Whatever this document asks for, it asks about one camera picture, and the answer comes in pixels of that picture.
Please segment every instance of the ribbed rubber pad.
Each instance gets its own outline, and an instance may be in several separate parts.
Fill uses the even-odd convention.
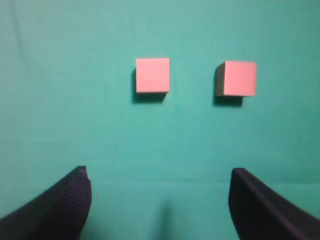
[[[244,168],[231,175],[229,209],[241,240],[320,240],[320,221]]]
[[[0,240],[79,240],[92,201],[85,166],[0,220]]]

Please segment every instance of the cube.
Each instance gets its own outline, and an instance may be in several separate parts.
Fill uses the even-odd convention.
[[[226,61],[216,69],[216,96],[254,96],[257,64],[248,61]]]
[[[169,58],[138,58],[136,60],[137,93],[168,93],[169,90]]]

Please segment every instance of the pink block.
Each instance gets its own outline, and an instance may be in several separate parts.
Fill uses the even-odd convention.
[[[137,93],[168,93],[169,90],[169,58],[138,58],[136,60]]]
[[[216,96],[254,96],[257,64],[248,61],[226,61],[216,71]]]

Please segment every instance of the pink cube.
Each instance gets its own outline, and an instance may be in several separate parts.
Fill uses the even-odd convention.
[[[169,90],[169,58],[138,58],[136,60],[137,93],[168,93]]]
[[[248,61],[226,61],[216,70],[216,96],[254,96],[257,64]]]

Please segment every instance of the teal cloth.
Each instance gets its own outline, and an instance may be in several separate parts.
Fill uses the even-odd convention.
[[[84,240],[236,240],[245,167],[320,217],[320,2],[0,0],[0,216],[87,165]],[[136,58],[170,58],[162,102],[136,101]],[[225,60],[257,95],[215,104]]]

